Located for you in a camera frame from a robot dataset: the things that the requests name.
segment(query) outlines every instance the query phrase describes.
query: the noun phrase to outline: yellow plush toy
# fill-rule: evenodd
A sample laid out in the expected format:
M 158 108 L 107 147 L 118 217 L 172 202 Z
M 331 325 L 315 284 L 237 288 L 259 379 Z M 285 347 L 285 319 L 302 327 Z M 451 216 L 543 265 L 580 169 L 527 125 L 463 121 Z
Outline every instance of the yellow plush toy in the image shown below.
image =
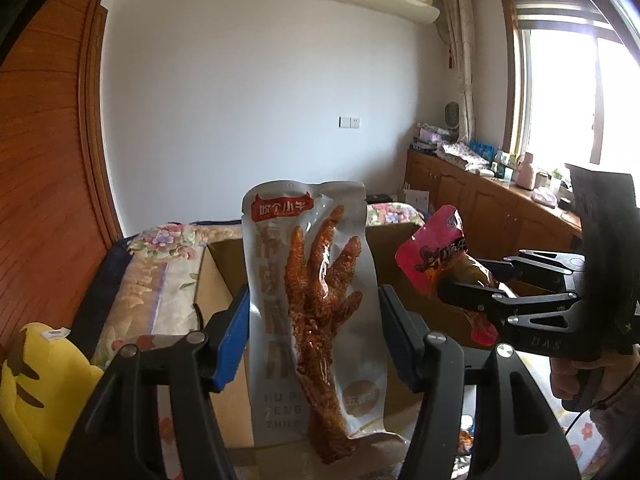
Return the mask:
M 66 442 L 102 377 L 71 341 L 42 323 L 18 334 L 2 363 L 0 415 L 27 457 L 53 479 Z

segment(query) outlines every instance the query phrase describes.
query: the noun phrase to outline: pink snack package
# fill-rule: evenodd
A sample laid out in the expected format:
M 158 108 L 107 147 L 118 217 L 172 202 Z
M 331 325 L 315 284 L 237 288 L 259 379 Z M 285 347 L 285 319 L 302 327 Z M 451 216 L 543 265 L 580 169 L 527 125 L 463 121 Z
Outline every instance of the pink snack package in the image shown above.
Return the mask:
M 462 220 L 452 205 L 444 205 L 402 244 L 396 262 L 412 285 L 432 298 L 440 280 L 498 287 L 488 269 L 466 254 Z M 483 346 L 495 344 L 498 332 L 480 312 L 463 310 L 471 324 L 471 339 Z

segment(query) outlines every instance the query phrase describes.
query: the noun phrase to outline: wooden wardrobe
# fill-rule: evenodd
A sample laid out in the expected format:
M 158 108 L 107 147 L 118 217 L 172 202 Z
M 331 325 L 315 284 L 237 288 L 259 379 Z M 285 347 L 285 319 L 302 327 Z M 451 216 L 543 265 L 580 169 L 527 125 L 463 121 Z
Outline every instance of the wooden wardrobe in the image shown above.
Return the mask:
M 0 66 L 0 345 L 70 326 L 121 236 L 99 120 L 100 0 L 47 0 Z

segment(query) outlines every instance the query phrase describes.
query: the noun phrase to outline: wall socket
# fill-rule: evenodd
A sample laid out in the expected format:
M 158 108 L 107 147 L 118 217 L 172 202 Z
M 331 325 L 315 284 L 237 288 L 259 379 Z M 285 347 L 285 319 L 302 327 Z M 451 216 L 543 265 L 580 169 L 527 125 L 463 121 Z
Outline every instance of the wall socket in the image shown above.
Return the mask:
M 338 120 L 338 126 L 340 126 L 340 128 L 354 128 L 355 130 L 359 130 L 360 118 L 340 116 L 340 119 Z

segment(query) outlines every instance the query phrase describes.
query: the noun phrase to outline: wooden cabinet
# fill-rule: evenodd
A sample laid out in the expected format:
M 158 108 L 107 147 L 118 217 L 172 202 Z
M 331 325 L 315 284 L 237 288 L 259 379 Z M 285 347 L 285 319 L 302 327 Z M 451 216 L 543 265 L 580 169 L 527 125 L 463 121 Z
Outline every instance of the wooden cabinet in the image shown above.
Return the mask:
M 441 168 L 437 200 L 433 202 L 435 208 L 439 209 L 451 204 L 456 207 L 464 221 L 467 215 L 468 198 L 469 185 L 465 173 L 454 167 Z
M 440 186 L 439 160 L 433 156 L 409 152 L 405 181 L 411 189 L 429 192 L 429 202 L 437 203 Z
M 462 219 L 469 254 L 475 258 L 499 260 L 513 254 L 517 198 L 494 187 L 479 181 Z
M 405 180 L 412 189 L 428 190 L 438 209 L 451 204 L 462 218 L 469 254 L 501 259 L 519 249 L 571 252 L 580 231 L 533 203 L 521 189 L 466 173 L 448 162 L 409 151 Z
M 534 204 L 520 202 L 514 215 L 514 252 L 519 249 L 569 252 L 572 230 Z

